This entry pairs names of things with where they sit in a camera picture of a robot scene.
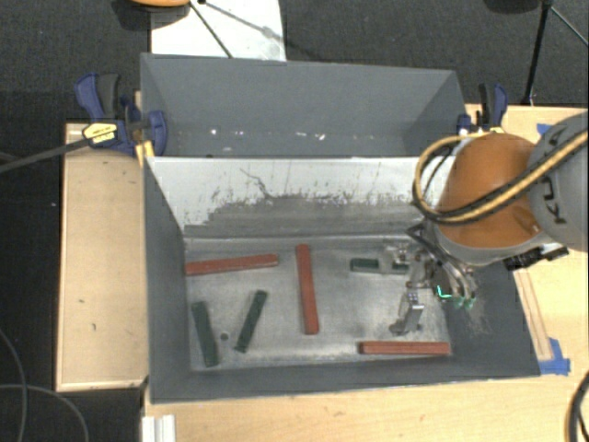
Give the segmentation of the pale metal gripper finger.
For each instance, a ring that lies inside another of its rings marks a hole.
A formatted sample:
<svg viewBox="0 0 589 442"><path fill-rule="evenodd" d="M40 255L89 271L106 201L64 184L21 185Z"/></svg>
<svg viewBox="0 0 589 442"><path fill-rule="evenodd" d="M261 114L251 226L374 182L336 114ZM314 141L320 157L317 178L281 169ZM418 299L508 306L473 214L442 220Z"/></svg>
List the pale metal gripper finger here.
<svg viewBox="0 0 589 442"><path fill-rule="evenodd" d="M398 319L389 326L389 331L396 335L415 332L420 325L424 305L415 292L406 292L399 304Z"/></svg>
<svg viewBox="0 0 589 442"><path fill-rule="evenodd" d="M410 262L407 250L398 246L386 246L384 249L384 271L386 273L407 273Z"/></svg>

